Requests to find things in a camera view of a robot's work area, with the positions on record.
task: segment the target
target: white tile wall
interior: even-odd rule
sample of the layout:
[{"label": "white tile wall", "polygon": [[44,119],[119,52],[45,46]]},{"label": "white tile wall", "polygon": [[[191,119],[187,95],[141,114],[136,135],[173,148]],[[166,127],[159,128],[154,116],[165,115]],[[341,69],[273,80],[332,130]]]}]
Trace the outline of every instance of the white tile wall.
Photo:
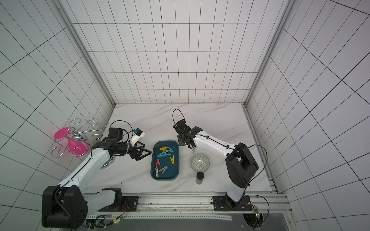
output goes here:
[{"label": "white tile wall", "polygon": [[91,73],[52,1],[0,2],[0,230],[42,230],[43,190],[82,162],[51,157],[54,133],[74,118],[104,126],[112,105]]},{"label": "white tile wall", "polygon": [[61,2],[117,103],[245,101],[287,3]]},{"label": "white tile wall", "polygon": [[369,226],[369,8],[297,1],[248,102],[302,230]]}]

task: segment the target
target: small jar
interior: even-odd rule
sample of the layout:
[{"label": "small jar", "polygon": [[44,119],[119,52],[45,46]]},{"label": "small jar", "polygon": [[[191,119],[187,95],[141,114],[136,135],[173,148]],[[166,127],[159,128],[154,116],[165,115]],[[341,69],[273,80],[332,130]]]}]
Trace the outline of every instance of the small jar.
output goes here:
[{"label": "small jar", "polygon": [[201,171],[199,171],[197,174],[196,174],[196,179],[195,179],[195,182],[197,184],[201,184],[203,182],[203,179],[204,179],[204,173],[202,173]]}]

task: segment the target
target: jar lid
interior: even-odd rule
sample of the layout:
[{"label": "jar lid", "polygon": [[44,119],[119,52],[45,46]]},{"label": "jar lid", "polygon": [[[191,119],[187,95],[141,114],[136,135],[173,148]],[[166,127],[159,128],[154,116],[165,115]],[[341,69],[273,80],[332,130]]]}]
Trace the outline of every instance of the jar lid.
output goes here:
[{"label": "jar lid", "polygon": [[199,171],[197,174],[196,174],[196,177],[198,180],[203,180],[204,179],[204,173],[202,173],[201,171]]}]

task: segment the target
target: green patterned plate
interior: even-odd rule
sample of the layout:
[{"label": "green patterned plate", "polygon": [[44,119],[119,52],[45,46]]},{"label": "green patterned plate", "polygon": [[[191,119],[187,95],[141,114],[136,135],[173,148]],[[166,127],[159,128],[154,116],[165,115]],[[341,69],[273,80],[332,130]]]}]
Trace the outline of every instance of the green patterned plate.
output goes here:
[{"label": "green patterned plate", "polygon": [[190,158],[190,167],[195,172],[205,172],[209,168],[209,159],[203,153],[197,153]]}]

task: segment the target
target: floor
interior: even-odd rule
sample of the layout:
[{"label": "floor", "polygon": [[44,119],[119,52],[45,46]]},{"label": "floor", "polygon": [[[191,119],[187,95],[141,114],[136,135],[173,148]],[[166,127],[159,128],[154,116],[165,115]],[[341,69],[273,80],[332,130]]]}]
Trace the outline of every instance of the floor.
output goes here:
[{"label": "floor", "polygon": [[[140,140],[146,148],[152,150],[160,140],[177,140],[177,133],[172,128],[172,112],[175,108],[182,111],[190,127],[198,126],[210,135],[225,142],[247,146],[254,144],[247,120],[239,103],[199,103],[199,104],[121,104],[117,105],[109,120],[125,120],[132,127],[140,128],[145,136]],[[175,121],[182,119],[178,111],[174,113]],[[129,130],[123,122],[116,122],[116,127]],[[229,179],[225,160],[218,155],[197,148],[195,153],[204,153],[210,160],[210,167],[204,173],[201,185],[196,184],[194,172],[189,164],[194,154],[187,146],[180,147],[180,173],[171,181],[157,181],[150,176],[151,156],[140,161],[129,156],[117,157],[113,164],[100,170],[92,179],[86,193],[95,193],[105,187],[120,187],[123,193],[169,192],[169,191],[227,191]],[[256,159],[259,171],[263,163],[255,147],[251,153]],[[262,172],[246,191],[270,191],[271,187],[265,172]]]}]

